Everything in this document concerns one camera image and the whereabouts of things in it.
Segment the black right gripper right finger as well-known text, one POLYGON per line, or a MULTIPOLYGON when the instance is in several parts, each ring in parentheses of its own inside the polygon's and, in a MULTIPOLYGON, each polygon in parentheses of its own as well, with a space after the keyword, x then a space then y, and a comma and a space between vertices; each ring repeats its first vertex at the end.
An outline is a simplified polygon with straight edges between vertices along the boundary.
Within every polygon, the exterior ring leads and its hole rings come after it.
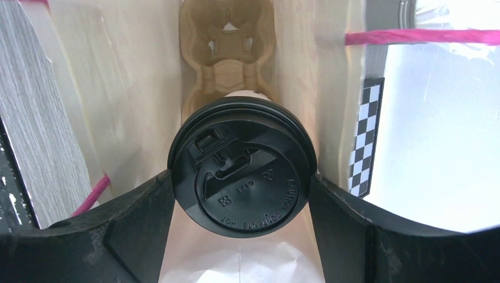
POLYGON ((309 204, 327 282, 498 282, 499 228, 460 233, 403 218, 320 175, 309 204))

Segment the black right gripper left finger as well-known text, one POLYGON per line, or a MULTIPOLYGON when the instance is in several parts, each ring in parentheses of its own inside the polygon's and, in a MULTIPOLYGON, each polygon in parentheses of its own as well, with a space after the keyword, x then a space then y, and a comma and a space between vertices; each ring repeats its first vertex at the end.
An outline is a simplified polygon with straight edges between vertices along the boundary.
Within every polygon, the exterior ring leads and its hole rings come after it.
POLYGON ((175 197, 169 170, 47 229, 1 235, 2 282, 157 282, 175 197))

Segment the paper gift bag pink handles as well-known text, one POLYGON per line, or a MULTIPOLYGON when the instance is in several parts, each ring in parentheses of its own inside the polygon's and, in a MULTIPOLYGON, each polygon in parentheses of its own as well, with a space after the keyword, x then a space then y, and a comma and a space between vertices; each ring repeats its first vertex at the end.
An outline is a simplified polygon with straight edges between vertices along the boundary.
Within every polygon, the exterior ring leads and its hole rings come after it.
MULTIPOLYGON (((195 73, 181 56, 182 1, 16 1, 48 63, 39 98, 73 204, 104 175, 118 197, 165 170, 195 73)), ((312 138, 319 175, 347 192, 364 48, 345 47, 365 28, 364 1, 272 1, 277 48, 273 83, 312 138)), ((284 228, 229 239, 199 227, 174 205, 158 282, 327 282, 310 205, 284 228)))

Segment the white paper cup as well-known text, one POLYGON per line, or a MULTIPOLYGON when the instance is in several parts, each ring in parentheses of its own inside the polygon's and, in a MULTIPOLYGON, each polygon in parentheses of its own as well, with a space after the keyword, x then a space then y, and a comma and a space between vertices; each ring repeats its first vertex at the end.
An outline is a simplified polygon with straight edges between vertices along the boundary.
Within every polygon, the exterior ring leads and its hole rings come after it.
POLYGON ((227 94, 225 97, 253 97, 253 98, 259 98, 259 99, 270 101, 270 99, 267 96, 263 95, 262 93, 259 93, 257 91, 252 91, 252 90, 234 91, 232 93, 227 94))

